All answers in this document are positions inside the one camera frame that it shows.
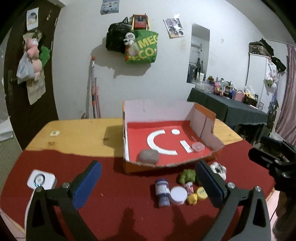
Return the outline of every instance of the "green plush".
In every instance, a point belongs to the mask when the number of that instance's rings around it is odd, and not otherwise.
[[[44,68],[47,61],[50,59],[50,50],[44,45],[41,46],[41,54],[39,55],[39,59],[42,62],[42,68]]]
[[[195,182],[195,171],[191,169],[185,169],[180,176],[179,182],[185,184],[187,182]]]

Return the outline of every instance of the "red tablecloth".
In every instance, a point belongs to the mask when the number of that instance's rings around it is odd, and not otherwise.
[[[246,141],[227,145],[217,161],[227,168],[226,182],[234,182],[245,189],[259,185],[267,197],[274,187],[274,180],[266,169],[249,160],[250,148]],[[92,160],[100,161],[103,171],[79,212],[99,240],[199,240],[218,213],[209,199],[199,201],[195,206],[157,208],[154,181],[165,177],[172,188],[177,185],[178,174],[185,166],[126,175],[121,158],[93,158],[49,150],[21,154],[3,188],[1,209],[23,227],[25,209],[32,193],[27,187],[27,179],[33,169],[54,173],[60,186],[63,182],[71,182]],[[233,223],[237,222],[240,211],[238,209]]]

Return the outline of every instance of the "curtain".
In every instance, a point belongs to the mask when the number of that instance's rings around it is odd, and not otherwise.
[[[281,107],[281,114],[276,125],[276,133],[285,141],[296,145],[296,51],[288,47],[288,78],[286,93]]]

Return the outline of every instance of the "purple bottle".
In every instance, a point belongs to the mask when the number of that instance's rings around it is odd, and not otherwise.
[[[168,181],[165,178],[155,181],[155,192],[159,198],[159,207],[170,206],[170,201],[168,199],[170,196],[170,189],[168,187]]]

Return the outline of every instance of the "ceiling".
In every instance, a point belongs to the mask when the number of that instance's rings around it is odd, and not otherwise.
[[[261,0],[226,1],[244,14],[265,38],[296,45],[281,20]]]
[[[210,31],[198,24],[192,24],[192,36],[198,37],[205,41],[210,41]]]

